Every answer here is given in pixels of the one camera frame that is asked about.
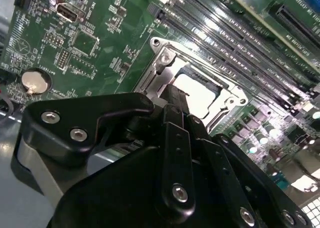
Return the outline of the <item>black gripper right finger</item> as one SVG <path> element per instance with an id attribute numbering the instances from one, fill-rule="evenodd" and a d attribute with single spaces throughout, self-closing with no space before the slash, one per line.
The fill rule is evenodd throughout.
<path id="1" fill-rule="evenodd" d="M 176 90 L 186 115 L 195 157 L 207 177 L 204 198 L 220 198 L 218 228 L 310 228 L 308 216 L 226 135 L 210 136 L 189 112 L 186 94 Z"/>

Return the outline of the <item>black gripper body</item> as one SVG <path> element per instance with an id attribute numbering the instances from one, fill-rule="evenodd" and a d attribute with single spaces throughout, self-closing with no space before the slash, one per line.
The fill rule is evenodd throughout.
<path id="1" fill-rule="evenodd" d="M 52 228 L 238 228 L 228 172 L 192 163 L 190 148 L 147 147 L 71 187 Z"/>

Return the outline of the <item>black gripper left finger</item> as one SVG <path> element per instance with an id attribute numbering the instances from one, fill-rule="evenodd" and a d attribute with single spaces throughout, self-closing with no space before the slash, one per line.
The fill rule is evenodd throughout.
<path id="1" fill-rule="evenodd" d="M 42 192 L 52 196 L 57 187 L 58 205 L 77 183 L 148 147 L 189 148 L 192 161 L 177 89 L 169 84 L 153 99 L 134 92 L 30 104 L 21 145 L 31 153 L 28 169 Z"/>

